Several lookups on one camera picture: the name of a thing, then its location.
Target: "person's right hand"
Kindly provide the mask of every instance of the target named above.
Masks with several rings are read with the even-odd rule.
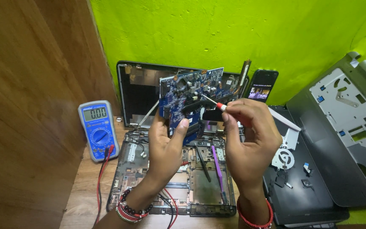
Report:
[[[222,113],[226,128],[226,163],[241,195],[251,198],[261,190],[262,176],[282,144],[272,115],[265,103],[238,99],[228,103]],[[237,120],[245,127],[241,143]]]

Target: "multimeter dial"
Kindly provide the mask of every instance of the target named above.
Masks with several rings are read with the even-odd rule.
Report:
[[[104,129],[97,129],[92,135],[92,141],[97,145],[104,145],[109,140],[109,133]]]

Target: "lime green painted wall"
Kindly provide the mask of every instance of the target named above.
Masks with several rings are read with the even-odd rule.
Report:
[[[118,60],[240,72],[250,58],[250,73],[279,71],[267,103],[284,104],[347,52],[366,58],[366,0],[91,0],[91,5],[116,84]],[[366,223],[366,211],[351,216]]]

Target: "digital multimeter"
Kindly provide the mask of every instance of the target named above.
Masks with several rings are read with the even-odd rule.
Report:
[[[83,103],[79,106],[79,116],[84,127],[91,159],[104,160],[105,148],[114,145],[109,158],[118,156],[119,144],[115,136],[111,104],[106,100]]]

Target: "white label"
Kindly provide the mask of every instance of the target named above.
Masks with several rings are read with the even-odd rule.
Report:
[[[245,71],[244,71],[244,74],[242,75],[240,86],[242,86],[242,84],[244,83],[244,79],[245,79],[245,75],[247,74],[248,67],[249,67],[249,65],[245,66]]]

